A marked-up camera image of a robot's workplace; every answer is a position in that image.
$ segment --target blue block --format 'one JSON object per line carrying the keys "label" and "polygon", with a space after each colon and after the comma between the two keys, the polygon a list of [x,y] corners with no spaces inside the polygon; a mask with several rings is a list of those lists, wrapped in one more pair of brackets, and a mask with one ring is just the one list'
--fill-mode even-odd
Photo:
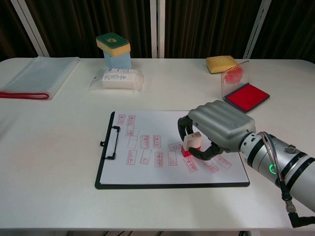
{"label": "blue block", "polygon": [[113,57],[105,51],[103,52],[106,65],[109,69],[110,68],[131,69],[130,52],[119,55],[117,57]]}

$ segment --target white table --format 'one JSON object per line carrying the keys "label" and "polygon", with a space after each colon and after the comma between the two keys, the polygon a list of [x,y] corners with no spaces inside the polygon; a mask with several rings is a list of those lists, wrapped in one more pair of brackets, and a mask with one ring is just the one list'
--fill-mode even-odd
{"label": "white table", "polygon": [[[30,60],[1,62],[0,87]],[[132,63],[145,75],[140,93],[89,91],[104,60],[81,59],[51,101],[0,99],[0,229],[290,229],[280,190],[247,165],[249,187],[95,189],[113,110],[189,110],[221,98],[220,74],[204,59]],[[302,60],[251,60],[252,83],[271,95],[249,112],[257,130],[313,156],[314,75]],[[315,215],[294,203],[300,216]]]}

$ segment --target white packet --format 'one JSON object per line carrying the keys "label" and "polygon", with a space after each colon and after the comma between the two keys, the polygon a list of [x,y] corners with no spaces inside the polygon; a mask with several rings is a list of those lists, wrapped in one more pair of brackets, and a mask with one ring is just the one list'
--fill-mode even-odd
{"label": "white packet", "polygon": [[140,70],[134,69],[106,69],[99,70],[90,84],[94,89],[132,89],[141,91],[144,76]]}

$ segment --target green indicator light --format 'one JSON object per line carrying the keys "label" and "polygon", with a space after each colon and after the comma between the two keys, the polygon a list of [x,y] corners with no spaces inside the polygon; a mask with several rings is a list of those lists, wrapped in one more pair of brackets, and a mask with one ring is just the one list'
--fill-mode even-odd
{"label": "green indicator light", "polygon": [[272,173],[272,174],[276,174],[276,171],[275,171],[275,168],[276,168],[276,165],[275,164],[271,164],[270,166],[269,166],[269,171],[270,171],[270,173]]}

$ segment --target yellow sponge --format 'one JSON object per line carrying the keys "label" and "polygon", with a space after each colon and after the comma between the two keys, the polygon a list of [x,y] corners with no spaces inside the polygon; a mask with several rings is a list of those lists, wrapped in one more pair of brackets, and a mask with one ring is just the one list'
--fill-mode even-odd
{"label": "yellow sponge", "polygon": [[115,33],[106,33],[96,37],[97,46],[112,57],[130,52],[128,40]]}
{"label": "yellow sponge", "polygon": [[206,58],[208,70],[211,74],[224,72],[237,65],[236,60],[231,56],[217,56]]}

